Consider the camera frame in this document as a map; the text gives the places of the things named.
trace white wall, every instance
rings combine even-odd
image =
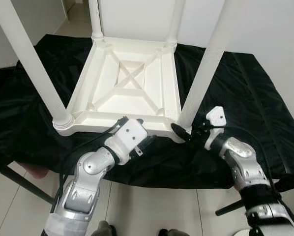
[[[245,0],[228,51],[253,53],[294,117],[294,0]],[[179,42],[206,47],[223,0],[186,0]],[[173,0],[101,0],[106,36],[162,41]]]
[[[45,34],[54,33],[66,17],[62,0],[12,0],[12,3],[33,45]],[[14,65],[17,60],[0,27],[0,68]]]

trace black table leg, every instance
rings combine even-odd
[[[19,184],[23,188],[27,189],[29,192],[35,194],[39,198],[47,201],[48,203],[52,204],[54,201],[54,198],[52,198],[47,193],[43,192],[41,189],[39,189],[37,186],[26,180],[24,177],[22,177],[17,172],[13,171],[8,166],[4,167],[0,170],[0,173],[4,175],[5,177],[9,178],[10,180],[14,181],[15,183]]]
[[[228,206],[225,206],[225,207],[223,207],[223,208],[217,210],[217,211],[215,212],[215,214],[216,214],[217,216],[224,215],[224,214],[227,214],[227,213],[230,212],[230,211],[233,211],[233,210],[239,209],[239,208],[241,208],[241,207],[243,207],[243,206],[244,206],[244,205],[243,205],[242,200],[239,200],[239,201],[237,201],[237,202],[235,202],[235,203],[232,203],[232,204],[230,204],[230,205],[228,205]]]

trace tile floor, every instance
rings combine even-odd
[[[91,24],[82,4],[68,12],[69,21],[57,34],[89,37]],[[17,163],[9,165],[26,179],[53,195],[58,175],[49,172],[41,180],[32,178]],[[283,194],[294,212],[294,190]],[[100,220],[108,220],[119,236],[156,236],[161,228],[178,228],[191,236],[232,236],[247,228],[244,209],[216,217],[218,208],[233,203],[239,195],[232,188],[207,190],[151,189],[104,180],[101,196],[89,224],[87,236]],[[39,236],[51,206],[0,174],[0,236]]]

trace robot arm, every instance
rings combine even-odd
[[[77,163],[75,179],[61,197],[55,213],[51,213],[45,232],[48,236],[84,236],[99,197],[99,183],[116,164],[125,165],[129,153],[147,137],[147,131],[130,119],[104,146],[84,154]]]
[[[222,107],[215,107],[206,119],[219,128],[211,130],[205,148],[217,153],[230,166],[252,227],[250,236],[294,236],[294,221],[275,197],[269,180],[257,163],[255,150],[223,133],[221,127],[226,125],[226,120]]]

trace black cloth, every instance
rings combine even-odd
[[[35,47],[65,106],[91,46],[89,38],[46,35]],[[194,46],[177,46],[175,60],[182,106],[204,51]],[[260,140],[273,177],[281,179],[280,188],[294,188],[294,120],[253,55],[223,55],[193,126],[199,125],[214,106],[224,107],[228,125],[242,127]],[[249,135],[237,129],[226,133],[252,145],[265,169],[260,148]],[[89,142],[97,135],[79,132],[60,136],[22,65],[0,70],[0,168],[16,160],[55,172],[62,167],[66,173],[81,154],[102,144],[103,139]],[[114,167],[105,178],[142,187],[231,187],[228,165],[200,143],[193,146],[197,148],[157,137],[142,157]]]

